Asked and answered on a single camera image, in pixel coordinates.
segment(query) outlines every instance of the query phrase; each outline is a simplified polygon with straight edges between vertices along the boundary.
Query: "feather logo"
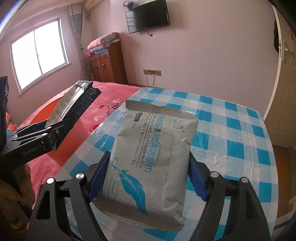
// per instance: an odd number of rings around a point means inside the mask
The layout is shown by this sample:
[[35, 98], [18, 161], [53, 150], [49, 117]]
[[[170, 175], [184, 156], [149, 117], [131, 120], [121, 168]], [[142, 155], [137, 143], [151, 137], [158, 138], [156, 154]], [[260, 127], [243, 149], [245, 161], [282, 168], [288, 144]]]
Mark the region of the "feather logo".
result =
[[117, 166], [113, 165], [113, 162], [115, 160], [118, 161], [118, 158], [116, 157], [112, 161], [111, 165], [118, 172], [118, 176], [120, 177], [120, 181], [124, 190], [135, 200], [139, 211], [149, 217], [145, 208], [146, 198], [142, 184], [139, 182], [139, 180], [134, 178], [132, 175], [128, 174], [129, 170], [120, 170]]

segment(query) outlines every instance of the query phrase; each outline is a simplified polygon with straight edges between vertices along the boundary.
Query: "electrical cord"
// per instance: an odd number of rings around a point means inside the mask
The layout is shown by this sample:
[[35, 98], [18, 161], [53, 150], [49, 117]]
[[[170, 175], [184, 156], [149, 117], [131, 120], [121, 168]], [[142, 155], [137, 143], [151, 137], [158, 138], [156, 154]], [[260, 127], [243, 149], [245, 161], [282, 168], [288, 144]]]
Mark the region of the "electrical cord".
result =
[[147, 82], [148, 87], [153, 87], [154, 86], [154, 83], [155, 83], [155, 74], [153, 75], [153, 84], [150, 86], [149, 83], [148, 83], [148, 72], [146, 74], [146, 82]]

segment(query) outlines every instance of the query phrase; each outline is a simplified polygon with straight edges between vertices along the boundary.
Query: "wall socket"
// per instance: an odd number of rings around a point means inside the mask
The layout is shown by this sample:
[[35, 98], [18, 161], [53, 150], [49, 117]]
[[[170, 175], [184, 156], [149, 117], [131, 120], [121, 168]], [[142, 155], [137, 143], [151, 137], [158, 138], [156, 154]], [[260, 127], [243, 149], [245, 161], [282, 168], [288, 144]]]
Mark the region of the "wall socket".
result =
[[144, 72], [144, 74], [147, 74], [147, 75], [161, 76], [160, 70], [144, 69], [143, 72]]

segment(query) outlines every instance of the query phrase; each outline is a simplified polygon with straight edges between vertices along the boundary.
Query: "air conditioner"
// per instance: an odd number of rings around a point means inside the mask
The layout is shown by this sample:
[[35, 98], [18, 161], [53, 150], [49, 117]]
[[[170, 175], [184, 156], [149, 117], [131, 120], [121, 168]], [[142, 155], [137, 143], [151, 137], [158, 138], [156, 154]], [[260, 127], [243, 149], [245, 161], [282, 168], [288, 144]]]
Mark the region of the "air conditioner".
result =
[[88, 11], [93, 10], [102, 1], [103, 0], [87, 0], [85, 3], [85, 10], [88, 10]]

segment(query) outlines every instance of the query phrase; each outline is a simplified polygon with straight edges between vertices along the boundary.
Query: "blue and white checkered tablecloth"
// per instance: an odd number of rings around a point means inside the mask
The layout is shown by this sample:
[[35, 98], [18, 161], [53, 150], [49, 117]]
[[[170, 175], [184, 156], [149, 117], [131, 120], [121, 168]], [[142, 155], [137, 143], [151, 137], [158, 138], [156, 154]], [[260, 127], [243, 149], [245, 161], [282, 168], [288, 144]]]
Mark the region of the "blue and white checkered tablecloth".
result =
[[[191, 152], [198, 161], [206, 163], [211, 171], [238, 180], [246, 176], [251, 181], [263, 207], [272, 233], [278, 207], [278, 176], [274, 153], [266, 127], [259, 112], [238, 104], [196, 94], [142, 88], [129, 99], [169, 106], [192, 113], [199, 119], [191, 143]], [[119, 124], [125, 113], [123, 103], [76, 150], [57, 174], [57, 180], [66, 180], [89, 165], [97, 163], [105, 151], [111, 151]], [[230, 199], [226, 198], [215, 240], [222, 237]], [[196, 196], [187, 179], [184, 205], [185, 226], [180, 232], [143, 229], [118, 222], [98, 211], [94, 214], [110, 241], [185, 241], [191, 237], [205, 203]], [[78, 233], [71, 210], [68, 211], [73, 230]]]

